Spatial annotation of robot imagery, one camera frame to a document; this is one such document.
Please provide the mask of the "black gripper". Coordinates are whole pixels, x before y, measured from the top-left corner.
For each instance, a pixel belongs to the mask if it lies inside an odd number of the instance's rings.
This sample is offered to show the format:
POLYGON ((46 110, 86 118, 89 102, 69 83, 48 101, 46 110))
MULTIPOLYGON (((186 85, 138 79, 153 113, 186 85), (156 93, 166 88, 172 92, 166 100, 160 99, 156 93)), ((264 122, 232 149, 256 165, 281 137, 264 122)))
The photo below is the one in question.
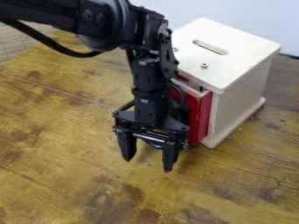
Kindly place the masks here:
MULTIPOLYGON (((134 106, 130 110, 136 110, 134 118, 140 123, 157 124, 168 111, 168 105, 156 107, 154 104, 142 104, 140 101, 133 101, 134 106)), ((121 152, 122 159, 129 162, 136 155, 136 138, 130 132, 118 129, 116 131, 116 139, 121 152)), ((177 161, 178 148, 177 143, 166 142, 162 147, 162 170, 169 172, 173 169, 173 164, 177 161)))

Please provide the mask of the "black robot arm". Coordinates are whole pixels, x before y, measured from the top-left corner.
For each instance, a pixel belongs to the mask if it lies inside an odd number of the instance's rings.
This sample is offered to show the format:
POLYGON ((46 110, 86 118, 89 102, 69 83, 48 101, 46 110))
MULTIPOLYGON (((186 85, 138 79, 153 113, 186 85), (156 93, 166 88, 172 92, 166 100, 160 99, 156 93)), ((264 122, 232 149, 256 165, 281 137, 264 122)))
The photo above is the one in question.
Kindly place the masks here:
POLYGON ((130 160, 136 141, 142 140, 162 152, 162 169, 169 172, 186 146, 189 127, 181 121, 184 100, 170 96, 170 90, 180 88, 173 83, 178 60, 164 15, 128 0, 0 0, 0 22, 76 58, 94 57, 116 48, 125 50, 134 99, 113 112, 121 156, 130 160), (68 49, 26 21, 76 34, 89 51, 68 49))

